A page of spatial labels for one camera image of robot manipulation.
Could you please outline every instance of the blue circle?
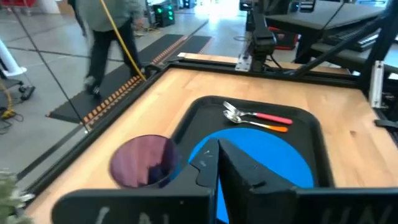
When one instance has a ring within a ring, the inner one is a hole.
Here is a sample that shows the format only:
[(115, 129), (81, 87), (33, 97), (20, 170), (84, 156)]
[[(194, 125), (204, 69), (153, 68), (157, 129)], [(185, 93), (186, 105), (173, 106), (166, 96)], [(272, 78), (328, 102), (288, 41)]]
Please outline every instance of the blue circle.
[[(202, 139), (190, 154), (191, 161), (207, 140), (224, 138), (242, 149), (268, 169), (301, 188), (312, 188), (311, 170), (304, 158), (287, 142), (273, 134), (251, 128), (231, 128), (217, 131)], [(228, 223), (222, 190), (218, 191), (217, 218)]]

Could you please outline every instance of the concrete floor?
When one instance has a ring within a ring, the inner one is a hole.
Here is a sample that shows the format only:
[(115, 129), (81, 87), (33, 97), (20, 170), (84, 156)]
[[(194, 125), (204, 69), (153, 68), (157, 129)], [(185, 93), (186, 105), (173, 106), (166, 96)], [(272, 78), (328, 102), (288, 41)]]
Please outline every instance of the concrete floor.
[[(232, 0), (225, 0), (224, 3), (210, 8), (198, 6), (194, 9), (178, 11), (175, 17), (174, 26), (166, 27), (158, 34), (149, 34), (137, 39), (138, 49), (147, 47), (164, 34), (189, 35), (206, 23), (195, 34), (214, 37), (205, 54), (237, 57), (242, 51), (244, 42), (238, 42), (233, 37), (244, 35), (246, 17), (245, 12), (239, 12), (238, 4), (233, 3)], [(88, 65), (89, 44), (82, 37), (74, 18), (60, 15), (32, 15), (30, 17), (21, 15), (21, 18), (38, 49), (43, 51), (44, 59), (49, 63), (68, 97), (76, 95), (82, 89), (82, 81)], [(49, 111), (67, 99), (50, 72), (44, 67), (38, 53), (33, 51), (32, 43), (16, 18), (4, 11), (0, 12), (0, 38), (9, 47), (18, 64), (27, 68), (25, 75), (16, 78), (37, 88), (29, 101), (14, 106), (15, 111), (23, 115), (24, 121), (12, 120), (13, 125), (8, 129), (7, 134), (0, 135), (0, 167), (20, 172), (73, 130), (76, 124), (45, 117)], [(294, 55), (294, 51), (278, 50), (274, 54), (275, 58), (281, 62), (290, 62), (294, 59)], [(122, 64), (115, 61), (121, 60), (120, 50), (116, 46), (111, 49), (109, 59), (108, 72)], [(20, 95), (17, 88), (11, 89), (11, 94), (14, 98)], [(21, 185), (29, 185), (38, 178), (84, 135), (84, 130), (77, 133), (22, 180)]]

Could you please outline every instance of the black floor mat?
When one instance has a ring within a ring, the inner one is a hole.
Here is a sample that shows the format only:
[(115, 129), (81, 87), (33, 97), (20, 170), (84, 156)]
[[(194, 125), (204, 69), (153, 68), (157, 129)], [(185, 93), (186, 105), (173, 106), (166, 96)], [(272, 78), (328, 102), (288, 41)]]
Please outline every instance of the black floor mat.
[[(152, 62), (155, 58), (168, 58), (169, 55), (178, 55), (180, 52), (199, 53), (211, 37), (193, 36), (188, 39), (183, 45), (171, 50), (170, 46), (178, 46), (176, 42), (180, 41), (182, 35), (164, 35), (159, 40), (155, 41), (150, 46), (139, 52), (142, 62)], [(75, 109), (80, 117), (75, 113), (73, 107), (69, 102), (65, 102), (52, 112), (48, 117), (69, 121), (73, 123), (92, 124), (103, 117), (109, 109), (113, 108), (120, 99), (128, 94), (133, 88), (143, 83), (143, 81), (136, 76), (131, 78), (127, 66), (122, 65), (111, 73), (105, 76), (104, 82), (101, 86), (102, 99), (96, 100), (85, 92), (80, 92), (71, 99)]]

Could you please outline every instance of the wooden tabletop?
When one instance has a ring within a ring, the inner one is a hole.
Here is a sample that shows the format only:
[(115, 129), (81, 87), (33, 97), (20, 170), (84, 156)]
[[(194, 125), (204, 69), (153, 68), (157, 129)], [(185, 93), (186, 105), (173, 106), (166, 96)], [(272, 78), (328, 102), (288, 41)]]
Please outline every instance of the wooden tabletop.
[[(236, 61), (212, 55), (181, 56)], [(337, 68), (317, 69), (334, 72)], [(36, 223), (50, 224), (51, 209), (62, 195), (77, 189), (117, 188), (108, 175), (113, 152), (143, 134), (170, 136), (190, 104), (207, 95), (307, 110), (321, 123), (337, 187), (398, 186), (396, 145), (385, 129), (375, 127), (376, 115), (359, 90), (172, 68), (37, 197), (27, 214)]]

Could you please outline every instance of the silver spoon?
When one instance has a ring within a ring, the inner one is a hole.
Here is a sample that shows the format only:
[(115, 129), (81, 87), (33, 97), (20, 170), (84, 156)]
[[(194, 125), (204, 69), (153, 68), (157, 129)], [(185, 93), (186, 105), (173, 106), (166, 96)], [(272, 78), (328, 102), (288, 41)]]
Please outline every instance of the silver spoon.
[(287, 132), (287, 128), (286, 127), (280, 127), (280, 126), (271, 126), (271, 125), (266, 125), (266, 124), (260, 124), (260, 123), (256, 123), (256, 122), (252, 122), (252, 121), (245, 121), (242, 120), (238, 115), (236, 115), (235, 113), (233, 113), (232, 111), (229, 110), (224, 110), (224, 116), (227, 117), (230, 121), (236, 123), (236, 124), (240, 124), (240, 123), (249, 123), (249, 124), (253, 124), (256, 126), (260, 126), (263, 128), (267, 128), (267, 129), (271, 129), (274, 131), (279, 131), (282, 133)]
[(232, 111), (233, 113), (235, 113), (238, 116), (251, 115), (251, 116), (255, 116), (257, 118), (266, 119), (269, 121), (276, 121), (276, 122), (279, 122), (282, 124), (292, 124), (293, 123), (293, 121), (291, 119), (282, 118), (280, 116), (274, 116), (274, 115), (270, 115), (270, 114), (256, 113), (256, 112), (243, 112), (243, 111), (236, 109), (236, 107), (234, 107), (231, 103), (228, 103), (227, 101), (224, 101), (223, 105), (225, 106), (225, 108), (229, 109), (230, 111)]

